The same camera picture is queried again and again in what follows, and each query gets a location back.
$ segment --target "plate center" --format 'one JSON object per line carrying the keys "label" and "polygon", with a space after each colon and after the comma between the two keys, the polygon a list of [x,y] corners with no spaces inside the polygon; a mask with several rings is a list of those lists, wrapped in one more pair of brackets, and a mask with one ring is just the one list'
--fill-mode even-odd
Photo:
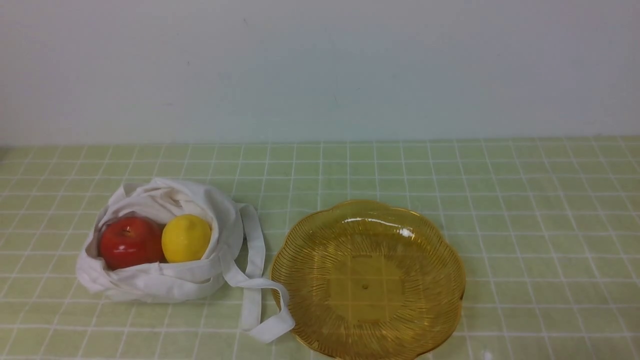
{"label": "plate center", "polygon": [[342,258],[332,269],[326,288],[329,305],[354,324],[387,321],[404,300],[401,272],[382,255]]}

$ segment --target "white strap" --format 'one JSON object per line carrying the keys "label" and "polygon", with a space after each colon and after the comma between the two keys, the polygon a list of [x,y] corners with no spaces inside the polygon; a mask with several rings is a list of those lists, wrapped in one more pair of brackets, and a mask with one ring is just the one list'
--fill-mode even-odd
{"label": "white strap", "polygon": [[[241,317],[242,330],[248,331],[249,335],[258,341],[269,343],[293,329],[295,325],[287,308],[289,293],[281,284],[262,277],[266,250],[257,212],[250,205],[242,204],[240,215],[249,250],[246,274],[237,267],[232,257],[220,256],[222,274],[229,285],[245,288]],[[227,244],[220,245],[225,247],[224,252],[230,252]],[[280,312],[263,323],[260,323],[261,289],[275,289],[280,293]]]}

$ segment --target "plate rim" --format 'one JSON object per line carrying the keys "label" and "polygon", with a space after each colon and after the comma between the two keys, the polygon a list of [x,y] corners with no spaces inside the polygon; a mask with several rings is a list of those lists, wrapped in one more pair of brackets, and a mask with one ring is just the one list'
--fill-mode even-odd
{"label": "plate rim", "polygon": [[[426,222],[438,232],[438,234],[440,235],[441,239],[443,239],[445,246],[449,247],[452,250],[452,253],[455,256],[455,259],[457,259],[457,263],[459,264],[460,269],[461,269],[461,277],[462,277],[461,280],[462,280],[462,285],[463,285],[462,293],[460,294],[460,298],[459,298],[458,314],[457,314],[457,317],[456,317],[456,319],[457,319],[456,328],[457,328],[460,325],[460,321],[462,319],[463,298],[465,296],[465,292],[466,292],[466,289],[467,289],[467,271],[465,269],[465,264],[462,261],[462,257],[460,256],[460,254],[458,254],[458,251],[453,246],[451,246],[451,244],[449,244],[449,242],[445,239],[445,237],[442,234],[442,232],[440,231],[440,229],[429,218],[425,217],[424,215],[422,215],[420,213],[412,211],[410,209],[400,208],[400,207],[397,207],[397,206],[392,206],[392,205],[389,205],[389,204],[385,204],[384,202],[380,202],[380,201],[376,201],[376,200],[369,200],[369,199],[349,199],[349,200],[345,200],[345,201],[339,202],[338,204],[333,205],[333,206],[331,206],[329,208],[318,210],[318,211],[314,211],[312,213],[309,213],[309,214],[305,215],[301,219],[299,219],[287,231],[287,234],[285,235],[284,241],[282,242],[282,246],[280,247],[280,249],[276,253],[276,256],[273,258],[273,262],[272,262],[271,267],[269,269],[269,279],[271,279],[273,281],[273,269],[275,267],[276,261],[278,260],[278,258],[280,256],[282,256],[283,249],[284,249],[287,241],[289,241],[289,237],[290,237],[291,233],[293,232],[293,229],[296,226],[298,226],[302,221],[304,221],[304,220],[306,220],[306,219],[308,219],[308,218],[310,218],[312,216],[319,215],[321,213],[331,212],[331,211],[336,210],[338,208],[343,208],[343,207],[346,207],[346,206],[349,206],[349,205],[352,205],[352,204],[367,204],[367,203],[372,205],[373,208],[379,207],[379,208],[385,208],[385,209],[398,210],[398,211],[411,213],[413,215],[421,217],[423,220],[426,220]],[[276,305],[278,306],[278,310],[282,310],[280,308],[280,294],[276,290],[271,290],[271,295],[272,295],[273,300],[275,301]],[[442,344],[444,344],[449,338],[451,338],[451,336],[453,336],[453,334],[456,332],[456,328],[454,328],[453,331],[451,331],[451,333],[446,338],[444,338],[444,340],[442,340],[439,344],[435,345],[434,347],[431,347],[430,349],[426,350],[425,352],[421,352],[421,353],[415,355],[415,357],[419,357],[421,355],[427,354],[427,353],[429,353],[431,351],[434,351],[438,347],[441,347]],[[319,354],[322,354],[324,356],[330,357],[332,359],[338,359],[338,358],[333,357],[333,356],[331,356],[329,354],[325,354],[324,352],[321,352],[321,351],[318,351],[318,350],[312,348],[306,341],[303,341],[296,333],[294,333],[293,329],[291,329],[289,332],[291,333],[291,335],[293,335],[296,338],[296,340],[298,340],[300,343],[302,343],[309,350],[315,351],[315,352],[317,352]]]}

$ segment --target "white wall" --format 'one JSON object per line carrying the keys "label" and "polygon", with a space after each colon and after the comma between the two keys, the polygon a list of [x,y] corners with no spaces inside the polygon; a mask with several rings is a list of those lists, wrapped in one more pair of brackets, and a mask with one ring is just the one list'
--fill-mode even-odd
{"label": "white wall", "polygon": [[638,0],[0,0],[0,143],[640,133]]}

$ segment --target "lemon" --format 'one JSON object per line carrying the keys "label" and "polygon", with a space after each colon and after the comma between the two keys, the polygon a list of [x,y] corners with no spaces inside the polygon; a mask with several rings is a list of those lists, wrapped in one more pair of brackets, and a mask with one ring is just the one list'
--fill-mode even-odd
{"label": "lemon", "polygon": [[209,224],[192,214],[175,217],[162,231],[162,250],[170,263],[202,259],[210,241]]}

